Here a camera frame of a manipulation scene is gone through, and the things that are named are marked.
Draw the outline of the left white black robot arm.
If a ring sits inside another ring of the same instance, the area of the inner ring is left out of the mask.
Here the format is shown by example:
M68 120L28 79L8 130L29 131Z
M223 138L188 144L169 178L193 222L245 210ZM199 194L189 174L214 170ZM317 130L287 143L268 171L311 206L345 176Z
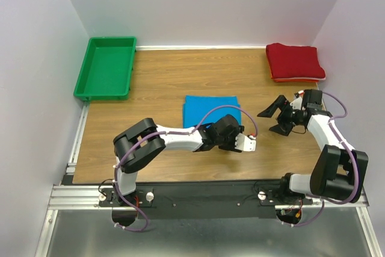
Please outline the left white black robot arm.
M112 198L121 206L130 204L137 175L164 150L206 152L214 147L231 152L255 149L255 138L230 114L215 123L190 128L167 128L145 118L113 139L117 159Z

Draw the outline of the blue t shirt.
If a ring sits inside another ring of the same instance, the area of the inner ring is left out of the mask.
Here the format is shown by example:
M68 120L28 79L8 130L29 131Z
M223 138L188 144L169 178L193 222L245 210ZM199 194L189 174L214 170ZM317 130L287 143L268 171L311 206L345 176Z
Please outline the blue t shirt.
M196 126L211 109L221 105L240 107L236 96L185 96L185 103L182 107L183 128ZM232 115L241 124L240 110L229 107L215 110L205 118L203 124L215 123L227 114Z

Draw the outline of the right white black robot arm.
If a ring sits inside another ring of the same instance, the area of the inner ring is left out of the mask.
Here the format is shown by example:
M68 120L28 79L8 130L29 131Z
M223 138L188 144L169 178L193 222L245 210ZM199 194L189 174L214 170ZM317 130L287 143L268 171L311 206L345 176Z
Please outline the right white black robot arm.
M271 118L276 111L277 124L270 131L288 136L296 126L303 126L316 140L321 153L311 174L287 173L280 180L277 198L292 203L298 195L322 198L337 205L356 203L362 193L368 155L355 150L337 129L336 117L323 109L324 92L299 91L289 101L280 95L258 117Z

